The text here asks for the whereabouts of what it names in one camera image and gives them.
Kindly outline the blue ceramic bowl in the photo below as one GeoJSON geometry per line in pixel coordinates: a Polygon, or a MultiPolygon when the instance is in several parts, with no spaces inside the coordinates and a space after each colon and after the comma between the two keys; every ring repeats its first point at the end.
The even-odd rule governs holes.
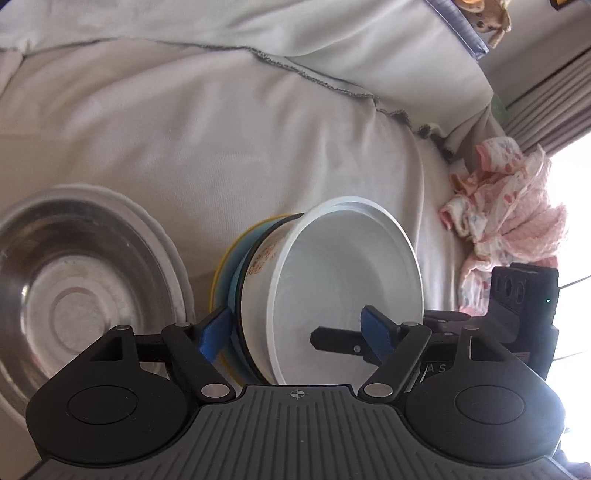
{"type": "MultiPolygon", "coordinates": [[[[263,242],[263,240],[266,239],[266,237],[269,236],[270,233],[267,233],[266,236],[264,236],[263,238],[259,238],[259,241],[257,241],[255,245],[259,245],[261,242],[263,242]]],[[[238,272],[238,278],[239,278],[239,275],[240,275],[240,271],[242,271],[242,266],[243,266],[243,264],[245,264],[246,257],[243,259],[242,265],[240,266],[240,269],[239,269],[239,272],[238,272]]],[[[238,314],[236,313],[236,311],[238,311],[238,307],[236,306],[236,299],[238,299],[238,293],[239,293],[239,290],[240,290],[240,287],[238,286],[238,284],[239,284],[238,279],[233,279],[232,280],[231,287],[235,287],[235,291],[233,291],[232,295],[228,299],[228,301],[232,301],[233,302],[233,307],[228,306],[228,308],[232,311],[233,314],[235,314],[235,326],[233,326],[233,330],[236,331],[236,336],[238,336],[238,314]]],[[[240,355],[240,357],[242,357],[242,359],[246,361],[246,364],[249,366],[250,370],[252,370],[252,367],[250,367],[249,363],[247,362],[247,360],[245,358],[245,355],[243,354],[242,345],[239,342],[239,338],[238,338],[238,346],[239,346],[239,351],[242,352],[242,354],[240,355]]],[[[262,384],[267,383],[266,377],[260,376],[259,374],[256,374],[256,371],[253,371],[253,370],[252,370],[252,373],[254,375],[256,375],[256,379],[259,380],[259,383],[262,383],[262,384]]]]}

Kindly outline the pink patterned baby cloth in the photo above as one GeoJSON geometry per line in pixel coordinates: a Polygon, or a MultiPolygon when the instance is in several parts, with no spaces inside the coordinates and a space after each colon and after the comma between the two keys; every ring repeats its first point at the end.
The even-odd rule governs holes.
{"type": "Polygon", "coordinates": [[[447,229],[473,245],[460,271],[458,307],[481,316],[488,310],[494,268],[514,262],[558,266],[567,213],[548,201],[551,160],[542,148],[526,154],[514,139],[496,137],[478,144],[475,152],[473,172],[462,161],[453,164],[455,195],[439,216],[447,229]]]}

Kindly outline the beige sofa cover cloth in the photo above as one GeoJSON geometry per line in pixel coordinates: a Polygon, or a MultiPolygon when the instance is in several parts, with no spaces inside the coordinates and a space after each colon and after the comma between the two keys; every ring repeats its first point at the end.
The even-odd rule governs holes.
{"type": "Polygon", "coordinates": [[[145,208],[204,313],[219,258],[260,220],[358,195],[453,310],[465,252],[438,216],[445,154],[492,89],[423,1],[7,1],[1,204],[89,183],[145,208]]]}

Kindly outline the white paper cup bowl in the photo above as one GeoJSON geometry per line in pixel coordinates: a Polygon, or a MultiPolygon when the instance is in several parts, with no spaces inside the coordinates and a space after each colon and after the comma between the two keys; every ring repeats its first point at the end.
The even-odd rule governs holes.
{"type": "Polygon", "coordinates": [[[361,330],[363,307],[396,323],[422,322],[415,251],[382,206],[339,197],[280,226],[252,247],[238,278],[238,338],[271,385],[359,388],[375,371],[363,355],[318,351],[318,327],[361,330]]]}

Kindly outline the grey curtain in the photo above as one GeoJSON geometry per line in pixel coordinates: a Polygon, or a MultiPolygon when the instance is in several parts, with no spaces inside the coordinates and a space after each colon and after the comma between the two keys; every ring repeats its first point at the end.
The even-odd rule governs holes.
{"type": "Polygon", "coordinates": [[[503,129],[523,152],[552,156],[590,132],[590,95],[586,53],[512,102],[503,129]]]}

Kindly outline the brown bunny plush toy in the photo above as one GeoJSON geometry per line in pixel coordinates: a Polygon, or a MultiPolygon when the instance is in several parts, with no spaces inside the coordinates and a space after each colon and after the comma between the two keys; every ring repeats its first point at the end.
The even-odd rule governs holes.
{"type": "Polygon", "coordinates": [[[509,1],[455,0],[454,4],[477,32],[490,35],[487,43],[492,49],[495,49],[512,29],[508,11],[509,1]]]}

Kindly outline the stainless steel bowl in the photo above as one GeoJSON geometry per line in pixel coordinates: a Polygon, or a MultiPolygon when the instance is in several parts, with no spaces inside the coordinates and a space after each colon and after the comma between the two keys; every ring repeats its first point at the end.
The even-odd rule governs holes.
{"type": "Polygon", "coordinates": [[[172,314],[158,266],[131,228],[48,190],[1,215],[1,400],[18,416],[112,327],[157,333],[172,314]]]}

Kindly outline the white bowl yellow rim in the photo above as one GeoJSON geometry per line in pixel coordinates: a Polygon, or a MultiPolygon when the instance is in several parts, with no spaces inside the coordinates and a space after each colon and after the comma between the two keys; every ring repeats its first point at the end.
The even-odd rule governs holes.
{"type": "MultiPolygon", "coordinates": [[[[238,272],[243,259],[252,246],[259,241],[259,238],[263,238],[267,233],[272,232],[274,227],[279,227],[283,223],[300,217],[301,213],[267,218],[252,225],[235,239],[221,257],[221,261],[219,261],[217,270],[214,273],[211,293],[209,294],[209,311],[212,312],[220,306],[233,307],[233,302],[228,301],[233,291],[235,291],[235,287],[231,287],[232,280],[238,279],[238,272]]],[[[238,336],[236,336],[236,331],[233,330],[228,344],[219,352],[217,362],[224,366],[228,376],[231,376],[239,385],[259,383],[246,361],[240,357],[241,354],[242,352],[239,351],[238,346],[238,336]]]]}

